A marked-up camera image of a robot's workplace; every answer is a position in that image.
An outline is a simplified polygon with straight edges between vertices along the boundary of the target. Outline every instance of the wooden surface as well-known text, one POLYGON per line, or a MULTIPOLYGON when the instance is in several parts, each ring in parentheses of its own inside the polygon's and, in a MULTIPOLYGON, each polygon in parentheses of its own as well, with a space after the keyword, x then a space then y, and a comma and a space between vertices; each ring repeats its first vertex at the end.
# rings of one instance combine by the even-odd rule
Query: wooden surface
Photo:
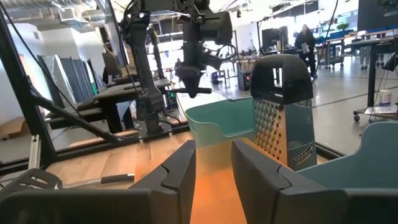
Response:
MULTIPOLYGON (((191 133, 181 133, 143 146, 134 144, 59 162, 47 171, 61 178, 63 184, 131 173, 140 180, 189 139, 191 133)), ((125 182, 94 188, 126 189, 131 185, 125 182)), ((197 149, 191 223, 246 223, 231 167, 231 142, 197 149)))

